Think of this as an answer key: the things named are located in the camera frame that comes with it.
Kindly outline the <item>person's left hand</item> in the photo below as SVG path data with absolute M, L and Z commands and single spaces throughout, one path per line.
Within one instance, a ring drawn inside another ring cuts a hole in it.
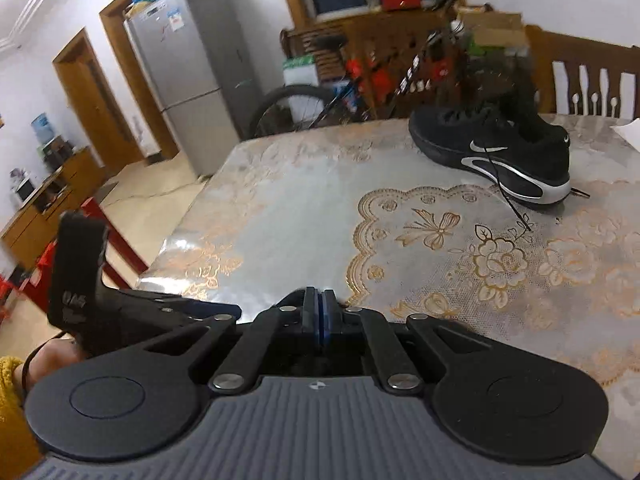
M 87 357 L 81 345 L 72 338 L 53 338 L 34 350 L 27 360 L 14 370 L 14 382 L 22 396 L 46 377 L 63 367 Z

